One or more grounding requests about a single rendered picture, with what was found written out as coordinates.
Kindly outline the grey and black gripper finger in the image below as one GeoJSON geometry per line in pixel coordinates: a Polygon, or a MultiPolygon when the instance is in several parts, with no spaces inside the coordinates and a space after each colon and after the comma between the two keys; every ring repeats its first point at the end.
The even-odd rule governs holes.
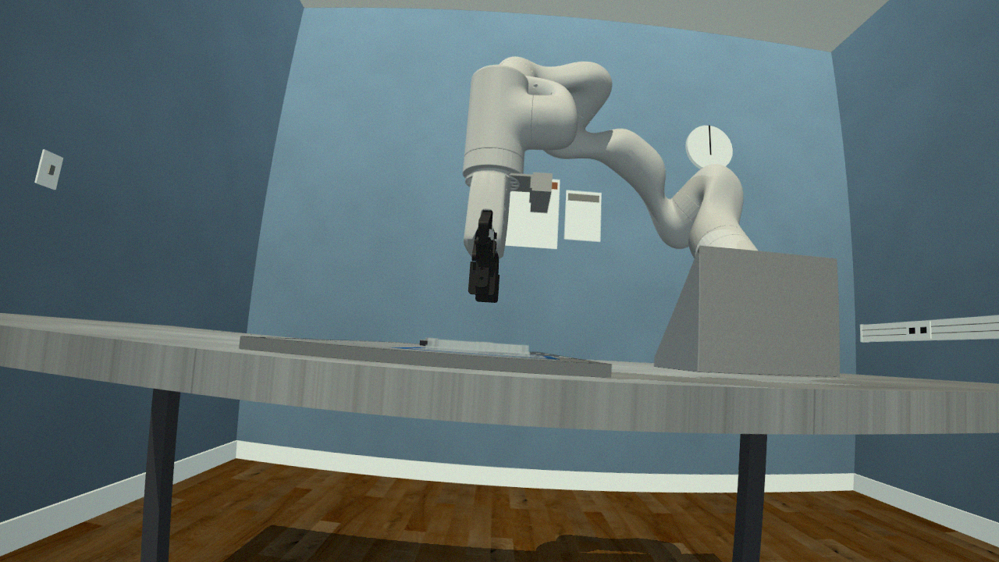
{"type": "Polygon", "coordinates": [[[495,233],[495,238],[490,240],[491,221],[492,211],[482,211],[472,247],[470,284],[468,284],[468,293],[470,294],[489,296],[495,294],[496,263],[492,262],[495,262],[497,233],[495,233]]]}
{"type": "Polygon", "coordinates": [[[489,303],[496,303],[497,302],[497,295],[499,295],[499,283],[500,283],[500,275],[497,275],[497,274],[499,274],[499,256],[497,256],[497,252],[496,252],[496,255],[495,255],[495,262],[492,262],[492,263],[496,263],[495,294],[493,294],[492,296],[489,296],[489,295],[475,295],[475,300],[477,300],[477,302],[489,302],[489,303]]]}

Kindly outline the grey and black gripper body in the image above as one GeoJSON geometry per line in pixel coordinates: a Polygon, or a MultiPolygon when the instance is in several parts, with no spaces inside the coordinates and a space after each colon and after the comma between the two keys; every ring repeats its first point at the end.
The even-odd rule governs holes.
{"type": "Polygon", "coordinates": [[[500,171],[477,171],[465,176],[465,184],[470,187],[467,218],[465,218],[464,246],[472,256],[478,220],[482,211],[492,211],[492,228],[489,229],[490,240],[497,233],[497,256],[503,257],[504,243],[509,225],[510,192],[520,187],[520,181],[500,171]],[[472,178],[472,180],[471,180],[472,178]],[[515,182],[513,182],[515,180],[515,182]],[[513,185],[517,183],[517,185],[513,185]],[[515,187],[515,188],[513,188],[515,187]]]}

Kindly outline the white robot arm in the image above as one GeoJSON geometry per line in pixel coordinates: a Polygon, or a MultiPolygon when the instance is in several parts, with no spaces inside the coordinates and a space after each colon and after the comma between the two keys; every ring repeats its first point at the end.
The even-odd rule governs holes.
{"type": "Polygon", "coordinates": [[[627,129],[585,130],[611,90],[609,71],[595,62],[539,66],[514,56],[478,69],[471,78],[464,178],[484,170],[509,173],[520,181],[514,191],[529,192],[529,212],[547,213],[553,174],[520,174],[525,151],[595,159],[638,192],[668,246],[689,247],[693,258],[699,246],[759,251],[738,225],[745,197],[726,166],[704,166],[668,199],[663,158],[652,145],[627,129]]]}

